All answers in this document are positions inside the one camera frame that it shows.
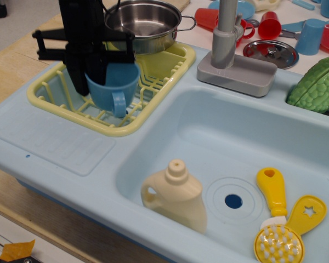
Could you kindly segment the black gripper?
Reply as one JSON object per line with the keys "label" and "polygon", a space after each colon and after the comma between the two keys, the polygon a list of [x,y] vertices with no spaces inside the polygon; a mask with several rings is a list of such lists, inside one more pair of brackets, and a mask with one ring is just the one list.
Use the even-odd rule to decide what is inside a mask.
{"label": "black gripper", "polygon": [[93,82],[105,84],[107,62],[135,62],[135,36],[105,25],[109,11],[102,1],[59,1],[59,7],[63,28],[36,30],[32,36],[38,58],[65,62],[80,95],[89,94],[85,72]]}

